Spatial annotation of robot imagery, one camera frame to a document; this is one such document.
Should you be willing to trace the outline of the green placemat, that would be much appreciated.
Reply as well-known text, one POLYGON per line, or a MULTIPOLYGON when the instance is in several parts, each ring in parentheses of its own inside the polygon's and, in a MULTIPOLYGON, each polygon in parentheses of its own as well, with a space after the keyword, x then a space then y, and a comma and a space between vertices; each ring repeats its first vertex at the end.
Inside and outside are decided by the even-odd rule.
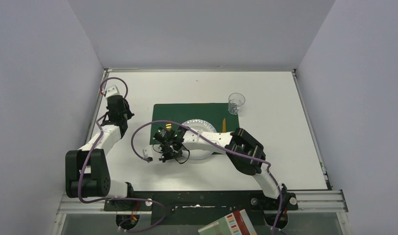
POLYGON ((170 120, 184 123, 190 119, 205 120, 212 124, 217 132, 223 131, 223 123, 228 132, 240 127, 238 116, 228 112, 227 103, 155 104, 153 107, 153 121, 170 120))

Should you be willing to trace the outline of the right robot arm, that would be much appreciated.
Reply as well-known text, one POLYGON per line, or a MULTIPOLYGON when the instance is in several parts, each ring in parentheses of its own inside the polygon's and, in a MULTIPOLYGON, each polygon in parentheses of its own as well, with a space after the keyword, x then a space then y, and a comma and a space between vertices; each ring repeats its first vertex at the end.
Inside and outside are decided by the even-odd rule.
POLYGON ((263 195, 276 202, 281 211, 298 209, 296 196, 288 192, 285 184, 281 184, 271 173, 271 164, 266 160, 263 145, 243 128, 217 133, 182 125, 177 130, 160 127, 152 139, 159 146, 151 146, 151 149, 163 163, 178 160, 184 152, 191 154, 194 150, 225 154, 237 171, 254 178, 263 195))

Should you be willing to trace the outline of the gold fork black handle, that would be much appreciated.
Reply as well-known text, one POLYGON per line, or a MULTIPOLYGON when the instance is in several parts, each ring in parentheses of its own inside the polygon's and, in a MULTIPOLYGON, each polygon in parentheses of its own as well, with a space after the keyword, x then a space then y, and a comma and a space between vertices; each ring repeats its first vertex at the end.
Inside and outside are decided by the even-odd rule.
POLYGON ((165 124, 165 127, 166 127, 166 129, 167 129, 168 131, 172 130, 172 123, 167 122, 167 123, 165 124))

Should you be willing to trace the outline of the clear plastic cup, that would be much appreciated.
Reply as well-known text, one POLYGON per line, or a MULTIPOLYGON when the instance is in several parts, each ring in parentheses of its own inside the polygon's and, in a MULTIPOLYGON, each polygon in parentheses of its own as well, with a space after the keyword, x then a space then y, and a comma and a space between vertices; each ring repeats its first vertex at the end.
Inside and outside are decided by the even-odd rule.
POLYGON ((228 112, 232 115, 238 115, 245 104, 246 98, 241 93, 232 93, 228 97, 228 112))

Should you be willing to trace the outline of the white plate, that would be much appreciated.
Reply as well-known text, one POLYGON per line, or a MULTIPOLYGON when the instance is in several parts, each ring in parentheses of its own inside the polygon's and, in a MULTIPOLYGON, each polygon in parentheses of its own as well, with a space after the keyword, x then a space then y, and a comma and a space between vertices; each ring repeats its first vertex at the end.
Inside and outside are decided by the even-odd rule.
MULTIPOLYGON (((209 122, 202 119, 190 119, 182 123, 182 125, 195 129, 197 131, 213 132, 216 133, 216 128, 209 122)), ((191 150, 189 158, 191 160, 203 160, 213 152, 205 150, 191 150)))

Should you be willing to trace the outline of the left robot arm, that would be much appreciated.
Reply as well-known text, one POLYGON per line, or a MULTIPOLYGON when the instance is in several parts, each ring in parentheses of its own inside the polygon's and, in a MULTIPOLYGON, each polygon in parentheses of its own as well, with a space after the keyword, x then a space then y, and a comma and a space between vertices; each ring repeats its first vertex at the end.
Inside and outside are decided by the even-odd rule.
POLYGON ((108 152, 124 136, 132 116, 123 96, 107 98, 107 112, 97 123, 100 131, 78 150, 66 153, 65 191, 69 198, 82 201, 87 197, 113 199, 134 195, 129 182, 111 179, 106 160, 108 152))

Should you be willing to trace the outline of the gold knife black handle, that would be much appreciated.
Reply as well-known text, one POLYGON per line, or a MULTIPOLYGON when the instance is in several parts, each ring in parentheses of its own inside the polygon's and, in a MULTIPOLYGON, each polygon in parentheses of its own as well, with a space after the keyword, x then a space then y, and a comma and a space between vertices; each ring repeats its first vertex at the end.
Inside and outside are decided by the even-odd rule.
POLYGON ((222 132, 226 133, 227 132, 227 126, 226 126, 226 119, 223 118, 222 120, 222 132))

